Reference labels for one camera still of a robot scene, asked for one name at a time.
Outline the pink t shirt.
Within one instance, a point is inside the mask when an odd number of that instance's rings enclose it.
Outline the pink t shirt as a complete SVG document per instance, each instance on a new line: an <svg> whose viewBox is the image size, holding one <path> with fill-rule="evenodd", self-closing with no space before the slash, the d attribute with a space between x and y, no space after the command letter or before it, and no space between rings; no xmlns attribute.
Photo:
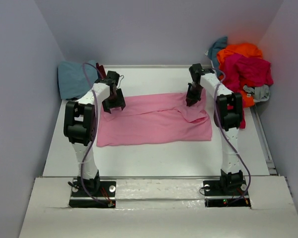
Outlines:
<svg viewBox="0 0 298 238"><path fill-rule="evenodd" d="M185 93L126 97L126 106L101 111L98 147L163 144L175 141L210 141L211 119L205 110L206 92L191 107Z"/></svg>

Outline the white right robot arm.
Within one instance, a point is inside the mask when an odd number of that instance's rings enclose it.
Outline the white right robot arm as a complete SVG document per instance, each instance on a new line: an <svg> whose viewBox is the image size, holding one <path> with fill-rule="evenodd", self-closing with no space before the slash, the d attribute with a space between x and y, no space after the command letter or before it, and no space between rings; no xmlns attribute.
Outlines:
<svg viewBox="0 0 298 238"><path fill-rule="evenodd" d="M196 63L189 67L192 82L188 84L186 105L191 107L202 99L206 90L214 99L214 121L222 140L222 167L218 180L205 180L202 194L211 196L239 195L246 184L242 172L242 159L237 151L238 132L243 120L242 95L234 93L219 81L214 68L204 69Z"/></svg>

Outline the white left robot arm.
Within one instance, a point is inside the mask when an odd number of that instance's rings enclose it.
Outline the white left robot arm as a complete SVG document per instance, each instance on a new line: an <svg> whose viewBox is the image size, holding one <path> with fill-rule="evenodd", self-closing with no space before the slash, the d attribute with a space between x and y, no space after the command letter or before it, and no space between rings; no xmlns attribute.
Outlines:
<svg viewBox="0 0 298 238"><path fill-rule="evenodd" d="M96 83L109 86L109 97L102 101L106 113L114 109L123 110L126 106L122 90L118 88L120 77L117 72L108 71L103 78L96 80ZM92 90L92 94L88 103L69 101L65 107L64 136L74 148L79 167L77 179L69 182L73 188L73 197L96 196L102 187L92 149L99 121L95 91Z"/></svg>

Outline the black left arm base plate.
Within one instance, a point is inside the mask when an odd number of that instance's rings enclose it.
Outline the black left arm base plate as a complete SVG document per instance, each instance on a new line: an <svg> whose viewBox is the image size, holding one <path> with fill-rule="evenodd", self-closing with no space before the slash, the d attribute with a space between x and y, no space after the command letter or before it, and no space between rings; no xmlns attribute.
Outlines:
<svg viewBox="0 0 298 238"><path fill-rule="evenodd" d="M99 190L89 192L97 201L86 194L76 178L68 184L72 187L69 199L69 206L72 208L113 209L116 207L116 181L114 180L101 180Z"/></svg>

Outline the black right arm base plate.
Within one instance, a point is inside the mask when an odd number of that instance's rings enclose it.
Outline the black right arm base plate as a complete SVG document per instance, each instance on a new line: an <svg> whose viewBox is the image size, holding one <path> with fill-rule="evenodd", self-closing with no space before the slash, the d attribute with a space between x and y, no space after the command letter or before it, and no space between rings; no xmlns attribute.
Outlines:
<svg viewBox="0 0 298 238"><path fill-rule="evenodd" d="M204 196L207 208L251 207L249 193L244 186L224 191L219 180L204 180L199 192Z"/></svg>

